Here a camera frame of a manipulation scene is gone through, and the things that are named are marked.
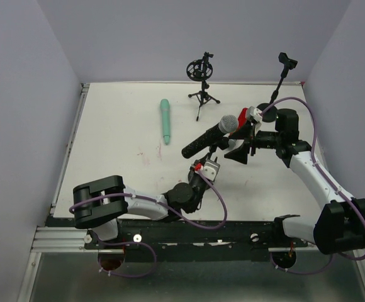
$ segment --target gray wall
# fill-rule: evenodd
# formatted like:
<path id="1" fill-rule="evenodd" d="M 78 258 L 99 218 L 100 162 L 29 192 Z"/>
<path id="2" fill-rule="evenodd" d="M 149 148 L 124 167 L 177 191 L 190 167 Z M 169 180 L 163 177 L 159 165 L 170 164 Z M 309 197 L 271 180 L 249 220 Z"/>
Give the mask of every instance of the gray wall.
<path id="1" fill-rule="evenodd" d="M 0 301 L 15 301 L 48 213 L 79 81 L 35 0 L 0 0 Z"/>
<path id="2" fill-rule="evenodd" d="M 365 198 L 365 1 L 353 0 L 305 85 L 332 174 Z"/>
<path id="3" fill-rule="evenodd" d="M 213 81 L 304 81 L 349 0 L 38 0 L 84 82 L 183 80 L 213 52 Z"/>

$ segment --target gray mesh microphone head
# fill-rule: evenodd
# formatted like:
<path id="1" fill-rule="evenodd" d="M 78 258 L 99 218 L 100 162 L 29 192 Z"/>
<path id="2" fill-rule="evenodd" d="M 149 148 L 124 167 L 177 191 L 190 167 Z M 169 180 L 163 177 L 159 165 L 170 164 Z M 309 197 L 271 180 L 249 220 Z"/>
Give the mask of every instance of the gray mesh microphone head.
<path id="1" fill-rule="evenodd" d="M 225 134 L 234 132 L 238 127 L 239 121 L 234 115 L 225 115 L 219 122 L 219 129 Z"/>

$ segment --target white table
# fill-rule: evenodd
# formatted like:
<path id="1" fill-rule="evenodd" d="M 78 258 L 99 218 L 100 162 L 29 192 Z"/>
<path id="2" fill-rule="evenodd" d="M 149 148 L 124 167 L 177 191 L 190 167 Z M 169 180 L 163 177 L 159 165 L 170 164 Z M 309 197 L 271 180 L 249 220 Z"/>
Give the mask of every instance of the white table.
<path id="1" fill-rule="evenodd" d="M 130 187 L 151 194 L 164 193 L 179 181 L 187 181 L 189 166 L 207 149 L 184 159 L 181 149 L 223 115 L 238 116 L 243 107 L 268 102 L 275 86 L 211 84 L 209 93 L 222 103 L 209 102 L 201 109 L 199 121 L 196 98 L 200 84 L 104 83 L 91 84 L 77 129 L 64 180 L 57 196 L 54 217 L 70 218 L 72 190 L 85 182 L 111 175 L 123 176 Z M 283 86 L 279 97 L 304 99 L 301 86 Z M 161 132 L 160 100 L 171 105 L 171 143 L 164 145 Z M 313 128 L 307 109 L 296 101 L 278 108 L 293 108 L 300 117 L 300 138 L 312 141 Z M 262 130 L 274 130 L 274 123 Z M 215 186 L 226 201 L 229 220 L 273 220 L 285 214 L 319 216 L 320 210 L 302 181 L 273 150 L 257 150 L 247 165 L 223 158 Z M 220 220 L 223 210 L 208 190 L 202 208 L 190 215 L 197 220 Z"/>

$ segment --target small black tripod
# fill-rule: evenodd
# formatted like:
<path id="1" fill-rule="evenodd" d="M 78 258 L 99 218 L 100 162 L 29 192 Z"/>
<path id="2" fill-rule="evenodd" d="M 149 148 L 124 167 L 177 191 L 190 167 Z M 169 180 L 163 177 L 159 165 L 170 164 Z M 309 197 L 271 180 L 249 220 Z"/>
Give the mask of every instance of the small black tripod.
<path id="1" fill-rule="evenodd" d="M 205 52 L 203 54 L 202 59 L 192 61 L 187 66 L 187 76 L 196 82 L 202 82 L 201 90 L 194 94 L 188 94 L 188 97 L 191 98 L 196 96 L 199 101 L 198 114 L 196 116 L 196 121 L 199 120 L 199 112 L 201 111 L 201 107 L 205 105 L 209 101 L 215 101 L 216 104 L 220 104 L 220 101 L 215 99 L 213 96 L 206 92 L 206 89 L 209 88 L 209 84 L 206 83 L 206 80 L 212 76 L 213 67 L 209 63 L 209 58 L 213 58 L 213 55 Z"/>

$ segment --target microphone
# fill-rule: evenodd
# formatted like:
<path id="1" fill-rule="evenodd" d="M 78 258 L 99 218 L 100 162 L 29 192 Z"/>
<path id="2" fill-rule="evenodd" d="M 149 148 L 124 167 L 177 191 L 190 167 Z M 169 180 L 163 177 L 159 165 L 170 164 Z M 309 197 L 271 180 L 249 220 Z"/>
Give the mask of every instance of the microphone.
<path id="1" fill-rule="evenodd" d="M 225 115 L 221 118 L 220 122 L 208 129 L 204 134 L 198 137 L 195 141 L 187 145 L 181 150 L 181 154 L 184 158 L 190 157 L 202 151 L 206 147 L 216 143 L 227 133 L 234 132 L 239 126 L 239 121 L 234 115 Z"/>

